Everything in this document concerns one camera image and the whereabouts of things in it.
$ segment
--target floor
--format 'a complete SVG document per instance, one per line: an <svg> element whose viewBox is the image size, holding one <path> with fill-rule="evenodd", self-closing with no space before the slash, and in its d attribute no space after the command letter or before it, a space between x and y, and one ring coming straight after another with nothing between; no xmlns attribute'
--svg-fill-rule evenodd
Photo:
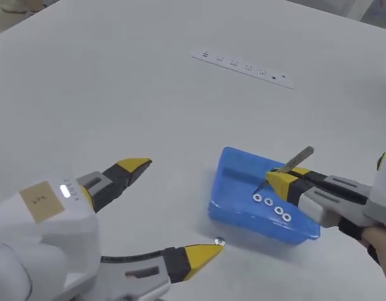
<svg viewBox="0 0 386 301"><path fill-rule="evenodd" d="M0 33L21 22L23 19L23 14L7 14L4 13L0 8Z"/></svg>
<svg viewBox="0 0 386 301"><path fill-rule="evenodd" d="M304 0L290 0L292 2L296 2L296 3L303 3ZM313 1L311 0L310 3L319 3L321 4L322 1ZM321 5L316 6L318 9L321 9L321 10L324 10L324 11L330 11L330 8L329 7L322 7ZM1 8L0 8L0 33L2 33L3 31L5 31L6 29L14 26L15 24L18 24L19 22L21 22L23 19L25 18L25 16L23 14L8 14L8 13L4 13ZM368 24L371 24L371 25L375 25L375 26L379 26L379 27L383 27L383 28L386 28L386 22L380 22L378 19L375 19L375 18L369 18L368 15L366 14L366 16L363 18L362 20L363 22L366 22Z"/></svg>
<svg viewBox="0 0 386 301"><path fill-rule="evenodd" d="M327 13L345 15L355 0L288 0L311 8L326 11ZM363 23L386 29L386 0L374 0L362 18Z"/></svg>

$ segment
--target blue plastic container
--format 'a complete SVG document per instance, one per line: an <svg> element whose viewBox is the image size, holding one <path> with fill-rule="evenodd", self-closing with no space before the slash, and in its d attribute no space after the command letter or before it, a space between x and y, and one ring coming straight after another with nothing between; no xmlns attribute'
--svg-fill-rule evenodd
<svg viewBox="0 0 386 301"><path fill-rule="evenodd" d="M261 233L271 238L298 245L320 236L319 225L307 218L297 207L281 200L269 185L259 193L261 202L253 200L253 192L265 178L265 173L282 163L226 147L221 154L208 207L211 219ZM264 204L265 198L273 206ZM285 222L274 212L283 208L292 217Z"/></svg>

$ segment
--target small washer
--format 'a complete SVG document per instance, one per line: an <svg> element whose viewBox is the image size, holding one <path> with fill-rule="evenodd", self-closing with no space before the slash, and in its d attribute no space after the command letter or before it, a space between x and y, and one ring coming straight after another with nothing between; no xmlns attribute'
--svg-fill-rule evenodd
<svg viewBox="0 0 386 301"><path fill-rule="evenodd" d="M255 195L253 195L253 200L256 201L256 202L261 202L262 201L261 194L256 193Z"/></svg>
<svg viewBox="0 0 386 301"><path fill-rule="evenodd" d="M292 220L292 216L289 213L284 213L282 214L282 219L288 223Z"/></svg>
<svg viewBox="0 0 386 301"><path fill-rule="evenodd" d="M218 236L217 238L215 238L215 244L218 245L218 246L224 246L225 245L225 240Z"/></svg>
<svg viewBox="0 0 386 301"><path fill-rule="evenodd" d="M265 198L264 203L267 206L272 206L274 204L273 200L270 198Z"/></svg>
<svg viewBox="0 0 386 301"><path fill-rule="evenodd" d="M278 214L278 215L282 215L282 214L283 214L283 208L282 208L282 207L276 206L276 207L274 208L274 211L275 211L275 213Z"/></svg>

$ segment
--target beige label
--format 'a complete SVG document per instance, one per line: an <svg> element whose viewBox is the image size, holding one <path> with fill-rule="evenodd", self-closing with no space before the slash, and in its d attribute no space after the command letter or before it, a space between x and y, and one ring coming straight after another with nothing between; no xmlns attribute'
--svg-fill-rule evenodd
<svg viewBox="0 0 386 301"><path fill-rule="evenodd" d="M19 193L37 224L65 210L46 181L23 189Z"/></svg>

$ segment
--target yellow fingertip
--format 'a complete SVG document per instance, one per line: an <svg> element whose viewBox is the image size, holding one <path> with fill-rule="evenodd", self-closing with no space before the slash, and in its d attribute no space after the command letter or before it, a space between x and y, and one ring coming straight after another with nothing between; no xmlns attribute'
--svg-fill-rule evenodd
<svg viewBox="0 0 386 301"><path fill-rule="evenodd" d="M294 169L292 169L292 171L294 171L297 174L301 174L302 176L310 172L309 169L302 168L302 167L295 167Z"/></svg>
<svg viewBox="0 0 386 301"><path fill-rule="evenodd" d="M90 196L90 194L88 193L88 191L86 190L86 188L83 187L83 186L80 186L80 189L81 189L82 194L83 194L83 195L85 196L85 198L87 199L88 203L91 205L91 208L94 209L94 203L92 202L91 196Z"/></svg>
<svg viewBox="0 0 386 301"><path fill-rule="evenodd" d="M133 173L138 167L151 162L150 158L130 158L117 162L117 165L121 166L130 173Z"/></svg>
<svg viewBox="0 0 386 301"><path fill-rule="evenodd" d="M382 156L378 159L378 161L377 161L377 170L380 169L381 164L382 164L382 162L385 160L385 158L386 158L386 152L384 152L384 153L382 154Z"/></svg>
<svg viewBox="0 0 386 301"><path fill-rule="evenodd" d="M284 201L287 201L287 193L289 192L289 185L293 181L297 180L297 177L294 177L290 174L285 174L283 172L267 172L265 174L265 179L271 185L275 193Z"/></svg>
<svg viewBox="0 0 386 301"><path fill-rule="evenodd" d="M194 245L186 246L186 253L188 261L190 263L191 270L185 277L185 280L189 280L199 270L201 270L208 262L210 262L215 256L217 256L223 249L220 245Z"/></svg>

